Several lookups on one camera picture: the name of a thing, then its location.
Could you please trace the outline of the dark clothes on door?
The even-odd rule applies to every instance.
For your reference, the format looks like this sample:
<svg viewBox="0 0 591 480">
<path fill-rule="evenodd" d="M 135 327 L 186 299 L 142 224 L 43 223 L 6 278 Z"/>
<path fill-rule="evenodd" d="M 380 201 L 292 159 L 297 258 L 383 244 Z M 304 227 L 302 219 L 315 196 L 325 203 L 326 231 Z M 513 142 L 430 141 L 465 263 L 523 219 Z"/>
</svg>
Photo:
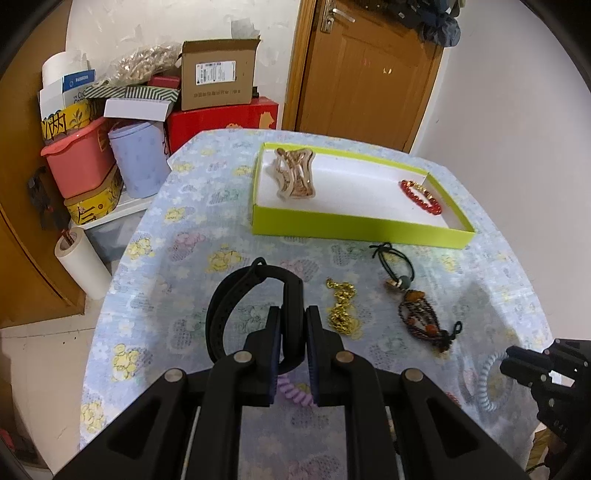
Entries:
<svg viewBox="0 0 591 480">
<path fill-rule="evenodd" d="M 414 29 L 423 41 L 444 48 L 455 47 L 461 39 L 457 18 L 465 1 L 386 1 L 386 12 L 404 26 Z"/>
</svg>

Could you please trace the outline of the pink plastic basket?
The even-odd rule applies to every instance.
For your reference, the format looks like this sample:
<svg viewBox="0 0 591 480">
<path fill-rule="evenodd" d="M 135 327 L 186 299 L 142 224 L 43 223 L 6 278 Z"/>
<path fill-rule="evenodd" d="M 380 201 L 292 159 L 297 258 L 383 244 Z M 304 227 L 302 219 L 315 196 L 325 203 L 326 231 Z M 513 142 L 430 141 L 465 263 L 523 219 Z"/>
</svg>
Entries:
<svg viewBox="0 0 591 480">
<path fill-rule="evenodd" d="M 110 118 L 101 117 L 41 151 L 64 199 L 97 188 L 115 164 L 108 133 Z"/>
</svg>

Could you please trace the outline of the beige hair claw clip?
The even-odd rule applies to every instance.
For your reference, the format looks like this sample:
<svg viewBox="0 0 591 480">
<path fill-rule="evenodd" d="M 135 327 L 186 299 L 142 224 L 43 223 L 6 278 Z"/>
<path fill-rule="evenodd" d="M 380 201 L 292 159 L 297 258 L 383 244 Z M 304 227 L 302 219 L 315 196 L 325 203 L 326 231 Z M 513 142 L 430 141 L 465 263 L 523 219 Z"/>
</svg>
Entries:
<svg viewBox="0 0 591 480">
<path fill-rule="evenodd" d="M 315 197 L 314 179 L 311 165 L 315 152 L 310 148 L 285 150 L 276 148 L 276 158 L 271 164 L 273 178 L 279 190 L 277 195 L 283 200 L 311 199 Z"/>
</svg>

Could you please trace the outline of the floral blue tablecloth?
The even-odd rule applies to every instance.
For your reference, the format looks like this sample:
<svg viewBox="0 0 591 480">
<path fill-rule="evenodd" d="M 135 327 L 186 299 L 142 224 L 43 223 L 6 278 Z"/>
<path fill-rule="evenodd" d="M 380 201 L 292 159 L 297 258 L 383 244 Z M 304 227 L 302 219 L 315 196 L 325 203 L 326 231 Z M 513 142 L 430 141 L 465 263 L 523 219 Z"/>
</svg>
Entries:
<svg viewBox="0 0 591 480">
<path fill-rule="evenodd" d="M 387 288 L 387 272 L 367 242 L 252 234 L 250 194 L 263 143 L 304 144 L 368 154 L 431 172 L 476 234 L 461 250 L 404 246 L 392 269 L 416 271 L 444 328 L 462 333 L 446 353 L 412 336 Z M 508 242 L 445 167 L 398 151 L 290 132 L 217 130 L 194 137 L 140 221 L 98 316 L 81 399 L 80 440 L 90 442 L 170 368 L 211 365 L 205 314 L 218 283 L 262 257 L 300 276 L 304 299 L 328 314 L 328 280 L 353 284 L 360 324 L 345 346 L 375 367 L 422 370 L 519 464 L 537 427 L 529 391 L 499 370 L 512 345 L 540 350 L 552 335 L 541 304 Z"/>
</svg>

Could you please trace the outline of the white paper roll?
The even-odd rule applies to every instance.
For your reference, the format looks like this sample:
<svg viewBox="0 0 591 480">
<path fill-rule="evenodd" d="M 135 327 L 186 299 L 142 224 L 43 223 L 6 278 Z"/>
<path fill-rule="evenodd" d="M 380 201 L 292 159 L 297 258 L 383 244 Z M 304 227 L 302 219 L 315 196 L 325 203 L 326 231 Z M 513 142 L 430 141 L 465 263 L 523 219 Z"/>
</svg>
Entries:
<svg viewBox="0 0 591 480">
<path fill-rule="evenodd" d="M 54 254 L 89 298 L 100 300 L 106 296 L 112 276 L 82 228 L 63 230 Z"/>
</svg>

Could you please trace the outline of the white roll behind boxes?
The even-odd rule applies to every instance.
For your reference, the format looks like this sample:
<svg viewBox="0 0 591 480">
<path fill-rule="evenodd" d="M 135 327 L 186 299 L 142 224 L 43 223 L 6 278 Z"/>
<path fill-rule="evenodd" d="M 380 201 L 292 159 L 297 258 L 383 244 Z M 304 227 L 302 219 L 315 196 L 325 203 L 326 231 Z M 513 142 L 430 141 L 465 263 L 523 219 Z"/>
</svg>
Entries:
<svg viewBox="0 0 591 480">
<path fill-rule="evenodd" d="M 69 74 L 87 71 L 89 61 L 85 53 L 80 50 L 66 50 L 49 57 L 42 65 L 42 86 L 61 79 Z"/>
</svg>

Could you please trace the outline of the green striped box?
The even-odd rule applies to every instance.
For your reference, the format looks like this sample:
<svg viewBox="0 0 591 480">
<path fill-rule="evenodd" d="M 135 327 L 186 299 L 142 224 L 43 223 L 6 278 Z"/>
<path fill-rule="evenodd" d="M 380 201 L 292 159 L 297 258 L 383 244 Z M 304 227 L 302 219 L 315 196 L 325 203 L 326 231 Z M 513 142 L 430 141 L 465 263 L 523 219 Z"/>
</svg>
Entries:
<svg viewBox="0 0 591 480">
<path fill-rule="evenodd" d="M 85 99 L 138 99 L 176 102 L 180 91 L 178 89 L 155 87 L 147 85 L 135 86 L 90 86 L 83 91 Z"/>
</svg>

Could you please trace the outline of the yellow patterned box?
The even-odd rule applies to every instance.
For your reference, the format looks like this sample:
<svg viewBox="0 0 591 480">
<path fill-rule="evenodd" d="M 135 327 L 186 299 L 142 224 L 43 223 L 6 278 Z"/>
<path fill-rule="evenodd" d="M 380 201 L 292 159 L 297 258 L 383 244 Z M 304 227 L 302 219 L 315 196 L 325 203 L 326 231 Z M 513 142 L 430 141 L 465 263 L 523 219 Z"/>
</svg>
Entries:
<svg viewBox="0 0 591 480">
<path fill-rule="evenodd" d="M 40 123 L 45 145 L 54 143 L 88 126 L 96 119 L 96 108 L 92 100 L 81 100 L 50 114 Z"/>
</svg>

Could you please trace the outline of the black headband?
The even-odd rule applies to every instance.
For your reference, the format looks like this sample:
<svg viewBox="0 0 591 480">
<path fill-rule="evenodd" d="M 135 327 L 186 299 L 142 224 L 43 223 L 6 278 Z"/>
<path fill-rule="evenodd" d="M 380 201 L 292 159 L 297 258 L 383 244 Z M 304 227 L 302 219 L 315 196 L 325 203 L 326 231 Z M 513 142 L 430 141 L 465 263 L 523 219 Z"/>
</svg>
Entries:
<svg viewBox="0 0 591 480">
<path fill-rule="evenodd" d="M 218 284 L 205 316 L 205 344 L 212 362 L 226 355 L 224 330 L 229 322 L 245 332 L 256 331 L 254 321 L 266 319 L 270 309 L 279 310 L 280 374 L 304 361 L 304 282 L 283 267 L 262 257 L 228 274 Z"/>
</svg>

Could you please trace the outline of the brown wooden door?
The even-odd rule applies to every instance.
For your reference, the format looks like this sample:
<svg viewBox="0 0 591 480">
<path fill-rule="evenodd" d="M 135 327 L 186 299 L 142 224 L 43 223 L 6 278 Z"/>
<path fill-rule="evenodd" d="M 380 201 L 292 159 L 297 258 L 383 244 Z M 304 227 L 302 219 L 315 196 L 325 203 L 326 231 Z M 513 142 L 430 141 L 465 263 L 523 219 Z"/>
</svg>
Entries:
<svg viewBox="0 0 591 480">
<path fill-rule="evenodd" d="M 335 1 L 355 24 L 322 33 L 322 3 L 300 4 L 281 127 L 410 152 L 443 48 L 356 1 Z"/>
</svg>

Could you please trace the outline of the small red box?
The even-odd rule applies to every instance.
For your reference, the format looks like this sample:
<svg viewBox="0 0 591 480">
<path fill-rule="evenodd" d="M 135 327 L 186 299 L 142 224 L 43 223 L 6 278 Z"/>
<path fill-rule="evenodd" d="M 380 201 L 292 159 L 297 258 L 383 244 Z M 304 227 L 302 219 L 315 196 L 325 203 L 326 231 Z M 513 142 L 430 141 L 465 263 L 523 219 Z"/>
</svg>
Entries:
<svg viewBox="0 0 591 480">
<path fill-rule="evenodd" d="M 178 89 L 180 86 L 180 77 L 173 75 L 154 75 L 147 82 L 147 85 L 157 88 Z"/>
</svg>

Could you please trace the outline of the clear plastic storage bin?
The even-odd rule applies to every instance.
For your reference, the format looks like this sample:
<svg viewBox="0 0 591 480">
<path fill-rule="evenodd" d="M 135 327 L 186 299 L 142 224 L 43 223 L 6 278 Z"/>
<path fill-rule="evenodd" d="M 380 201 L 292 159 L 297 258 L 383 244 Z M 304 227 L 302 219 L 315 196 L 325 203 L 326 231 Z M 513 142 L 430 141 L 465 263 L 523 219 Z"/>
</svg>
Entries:
<svg viewBox="0 0 591 480">
<path fill-rule="evenodd" d="M 71 220 L 69 227 L 85 230 L 86 237 L 105 264 L 119 260 L 154 198 L 135 199 L 123 190 L 117 205 L 109 213 L 105 207 L 91 207 L 89 213 L 82 214 L 82 224 Z"/>
</svg>

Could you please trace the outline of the white blue paper box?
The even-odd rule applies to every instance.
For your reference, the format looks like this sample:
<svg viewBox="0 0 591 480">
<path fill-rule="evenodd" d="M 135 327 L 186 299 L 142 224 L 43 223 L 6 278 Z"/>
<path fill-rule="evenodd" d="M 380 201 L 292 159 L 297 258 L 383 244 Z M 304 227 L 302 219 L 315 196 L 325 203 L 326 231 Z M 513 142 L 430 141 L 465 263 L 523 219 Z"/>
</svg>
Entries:
<svg viewBox="0 0 591 480">
<path fill-rule="evenodd" d="M 47 85 L 38 93 L 40 118 L 45 120 L 58 111 L 84 99 L 84 90 L 95 82 L 95 70 L 68 74 Z"/>
</svg>

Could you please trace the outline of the yellow round tin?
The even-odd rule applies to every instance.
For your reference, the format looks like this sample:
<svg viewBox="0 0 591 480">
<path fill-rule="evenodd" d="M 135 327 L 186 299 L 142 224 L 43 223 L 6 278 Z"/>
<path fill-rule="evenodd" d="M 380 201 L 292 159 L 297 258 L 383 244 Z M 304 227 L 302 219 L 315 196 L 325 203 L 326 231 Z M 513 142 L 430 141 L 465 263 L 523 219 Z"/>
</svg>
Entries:
<svg viewBox="0 0 591 480">
<path fill-rule="evenodd" d="M 122 189 L 123 180 L 119 168 L 114 165 L 97 188 L 66 199 L 64 205 L 76 225 L 85 225 L 113 212 Z"/>
</svg>

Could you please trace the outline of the bag of beige items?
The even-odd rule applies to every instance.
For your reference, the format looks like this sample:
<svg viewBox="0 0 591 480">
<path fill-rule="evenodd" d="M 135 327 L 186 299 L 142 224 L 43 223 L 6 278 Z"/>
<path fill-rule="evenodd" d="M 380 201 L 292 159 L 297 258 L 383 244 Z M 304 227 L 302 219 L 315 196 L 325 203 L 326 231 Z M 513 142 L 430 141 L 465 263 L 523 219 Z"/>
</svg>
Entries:
<svg viewBox="0 0 591 480">
<path fill-rule="evenodd" d="M 142 46 L 108 64 L 97 77 L 100 86 L 126 87 L 147 82 L 153 75 L 175 66 L 181 55 L 182 45 L 164 42 Z"/>
</svg>

